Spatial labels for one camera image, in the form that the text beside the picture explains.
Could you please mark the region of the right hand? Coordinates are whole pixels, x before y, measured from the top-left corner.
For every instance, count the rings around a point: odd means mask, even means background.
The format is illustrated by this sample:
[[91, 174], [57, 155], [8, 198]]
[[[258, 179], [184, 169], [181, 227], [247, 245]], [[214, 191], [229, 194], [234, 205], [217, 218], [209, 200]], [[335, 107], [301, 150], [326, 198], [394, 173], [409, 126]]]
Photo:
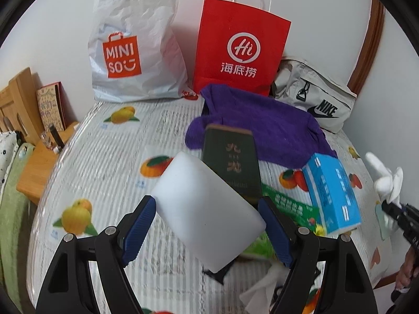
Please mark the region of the right hand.
[[418, 267], [415, 267], [416, 257], [415, 248], [410, 247], [396, 276], [396, 290], [401, 291], [403, 288], [408, 288], [412, 279], [418, 276]]

